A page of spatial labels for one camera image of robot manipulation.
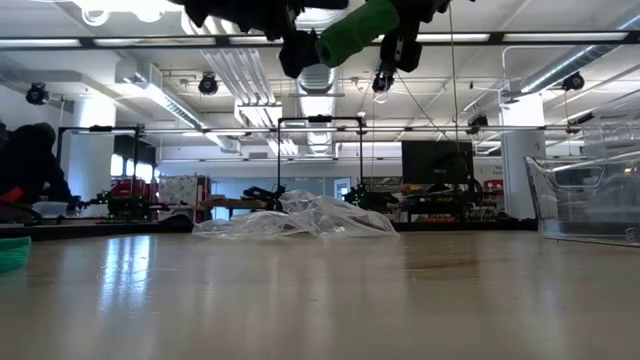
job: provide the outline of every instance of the door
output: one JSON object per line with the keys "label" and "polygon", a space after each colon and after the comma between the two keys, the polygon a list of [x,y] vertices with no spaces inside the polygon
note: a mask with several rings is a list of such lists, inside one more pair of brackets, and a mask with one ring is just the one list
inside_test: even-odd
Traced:
{"label": "door", "polygon": [[337,179],[333,181],[333,197],[344,201],[344,196],[351,190],[351,178]]}

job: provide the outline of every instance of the white pillar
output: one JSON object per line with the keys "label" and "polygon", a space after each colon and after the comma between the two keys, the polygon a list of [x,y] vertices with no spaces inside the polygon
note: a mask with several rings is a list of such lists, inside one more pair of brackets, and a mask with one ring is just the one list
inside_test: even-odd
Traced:
{"label": "white pillar", "polygon": [[[503,104],[500,122],[505,126],[542,126],[542,96],[532,94],[517,103]],[[505,211],[517,219],[536,217],[524,164],[525,156],[546,156],[544,131],[521,131],[502,135]]]}
{"label": "white pillar", "polygon": [[[90,127],[115,126],[116,107],[109,99],[98,98],[78,101],[74,105],[72,124],[67,126]],[[73,195],[83,200],[96,197],[103,190],[111,189],[111,155],[113,136],[111,135],[71,135],[65,134],[65,158],[68,158],[65,174]],[[106,209],[89,207],[85,216],[100,215]]]}

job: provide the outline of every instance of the green cylinder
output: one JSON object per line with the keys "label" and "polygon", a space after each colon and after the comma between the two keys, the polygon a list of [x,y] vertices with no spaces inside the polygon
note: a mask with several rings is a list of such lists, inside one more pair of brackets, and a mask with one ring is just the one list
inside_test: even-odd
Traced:
{"label": "green cylinder", "polygon": [[335,67],[399,24],[400,17],[391,0],[369,0],[323,31],[316,51],[323,64]]}
{"label": "green cylinder", "polygon": [[0,239],[0,272],[19,269],[27,264],[31,238]]}

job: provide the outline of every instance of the plastic bag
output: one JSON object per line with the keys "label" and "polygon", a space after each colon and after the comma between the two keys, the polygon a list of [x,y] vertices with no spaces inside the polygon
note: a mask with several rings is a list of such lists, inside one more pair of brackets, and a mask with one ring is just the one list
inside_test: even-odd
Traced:
{"label": "plastic bag", "polygon": [[231,221],[196,224],[195,235],[206,238],[276,238],[308,232],[323,239],[397,236],[382,214],[366,211],[329,196],[295,190],[280,198],[286,213],[263,211],[234,216]]}

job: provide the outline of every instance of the television screen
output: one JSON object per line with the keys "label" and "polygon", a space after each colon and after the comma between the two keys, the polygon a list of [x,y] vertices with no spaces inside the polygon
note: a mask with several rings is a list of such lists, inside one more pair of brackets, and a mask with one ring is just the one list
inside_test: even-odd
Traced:
{"label": "television screen", "polygon": [[402,142],[405,184],[466,184],[473,177],[470,142]]}

